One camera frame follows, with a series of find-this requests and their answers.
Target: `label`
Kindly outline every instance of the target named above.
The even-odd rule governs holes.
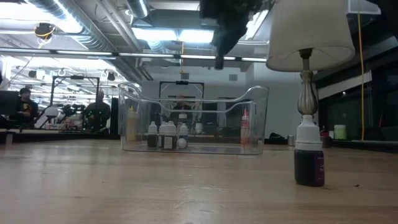
[[[325,182],[325,163],[323,161],[323,156],[317,156],[314,159],[315,182],[317,184],[323,184]]]
[[[173,149],[173,137],[164,137],[164,148]]]
[[[159,136],[157,139],[157,147],[162,147],[162,136]]]

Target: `table surface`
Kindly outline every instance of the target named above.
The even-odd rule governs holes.
[[[0,146],[0,223],[397,223],[398,155],[325,151],[326,185],[262,156],[126,152],[119,141]]]

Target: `dark liquid bottle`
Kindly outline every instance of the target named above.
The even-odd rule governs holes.
[[[296,183],[311,187],[325,184],[323,151],[294,150],[294,176]]]

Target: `table lamp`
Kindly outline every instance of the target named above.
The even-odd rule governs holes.
[[[355,55],[343,0],[276,0],[267,67],[301,72],[298,111],[303,115],[295,142],[295,180],[300,185],[325,183],[322,142],[313,122],[318,103],[313,70],[331,68]]]

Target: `white lamp shade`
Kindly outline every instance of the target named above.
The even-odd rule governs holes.
[[[355,55],[343,0],[278,0],[273,10],[269,69],[302,71],[302,49],[313,49],[311,70],[339,65]]]

